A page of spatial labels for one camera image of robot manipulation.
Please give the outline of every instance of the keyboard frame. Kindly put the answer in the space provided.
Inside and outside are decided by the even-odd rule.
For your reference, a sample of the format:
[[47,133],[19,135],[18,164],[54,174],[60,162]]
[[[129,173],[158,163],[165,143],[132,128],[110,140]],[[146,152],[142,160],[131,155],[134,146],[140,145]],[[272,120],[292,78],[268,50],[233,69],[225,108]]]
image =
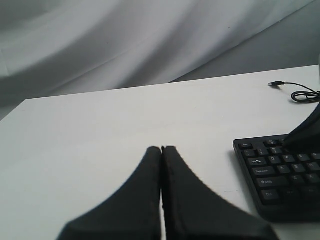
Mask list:
[[249,191],[253,198],[255,207],[265,220],[274,223],[301,223],[301,222],[320,222],[320,200],[317,202],[301,201],[297,204],[285,204],[278,205],[264,205],[260,199],[260,195],[256,189],[254,178],[250,174],[250,169],[247,167],[246,159],[242,155],[242,150],[239,144],[242,143],[254,143],[265,142],[268,140],[280,140],[284,139],[287,135],[274,135],[263,137],[252,137],[244,139],[236,139],[233,141],[233,148],[237,155],[238,162],[245,177],[245,181],[249,187]]

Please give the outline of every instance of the table surface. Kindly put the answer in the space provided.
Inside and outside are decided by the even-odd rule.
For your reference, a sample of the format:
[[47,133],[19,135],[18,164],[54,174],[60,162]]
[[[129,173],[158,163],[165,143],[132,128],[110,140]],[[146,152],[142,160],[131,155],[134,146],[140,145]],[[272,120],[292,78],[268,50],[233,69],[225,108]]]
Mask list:
[[[287,134],[316,104],[319,66],[30,99],[0,122],[0,239],[55,239],[130,176],[149,146],[176,146],[213,191],[258,216],[233,140]],[[282,240],[319,239],[320,224],[273,224]]]

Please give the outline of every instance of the white fabric backdrop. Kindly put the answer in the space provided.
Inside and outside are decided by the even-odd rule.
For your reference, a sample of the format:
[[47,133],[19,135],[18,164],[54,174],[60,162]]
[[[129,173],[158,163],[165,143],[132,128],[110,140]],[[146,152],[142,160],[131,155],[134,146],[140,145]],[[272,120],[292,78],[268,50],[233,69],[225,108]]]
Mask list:
[[2,0],[0,100],[168,83],[310,2]]

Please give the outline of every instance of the black cable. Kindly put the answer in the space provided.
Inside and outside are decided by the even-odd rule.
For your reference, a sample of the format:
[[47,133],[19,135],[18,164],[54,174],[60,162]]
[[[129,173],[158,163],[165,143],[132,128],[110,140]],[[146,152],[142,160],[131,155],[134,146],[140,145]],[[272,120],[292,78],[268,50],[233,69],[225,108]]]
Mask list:
[[293,101],[295,101],[297,103],[301,103],[301,104],[311,104],[311,103],[320,102],[320,91],[314,91],[311,88],[303,86],[299,83],[274,81],[274,82],[270,82],[268,85],[270,87],[277,87],[277,86],[285,85],[285,84],[297,85],[299,87],[302,87],[302,88],[309,90],[309,91],[295,91],[294,93],[292,93],[291,98]]

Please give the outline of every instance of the black keyboard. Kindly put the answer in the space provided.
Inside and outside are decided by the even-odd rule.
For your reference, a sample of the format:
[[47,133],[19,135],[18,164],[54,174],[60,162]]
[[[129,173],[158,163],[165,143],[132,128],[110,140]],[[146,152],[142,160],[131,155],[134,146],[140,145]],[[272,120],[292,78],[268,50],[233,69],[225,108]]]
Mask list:
[[320,153],[292,154],[285,137],[233,142],[254,204],[271,222],[320,222]]

